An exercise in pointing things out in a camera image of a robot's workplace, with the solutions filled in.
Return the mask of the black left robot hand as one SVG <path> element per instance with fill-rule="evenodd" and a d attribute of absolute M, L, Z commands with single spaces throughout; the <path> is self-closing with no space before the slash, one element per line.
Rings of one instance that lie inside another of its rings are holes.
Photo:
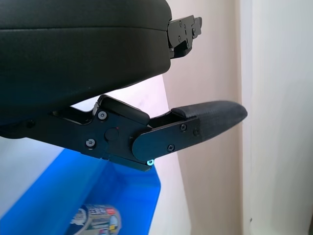
<path fill-rule="evenodd" d="M 232 101 L 158 117 L 108 96 L 167 72 L 202 19 L 173 20 L 164 0 L 3 0 L 0 135 L 30 138 L 141 171 L 247 117 Z"/>

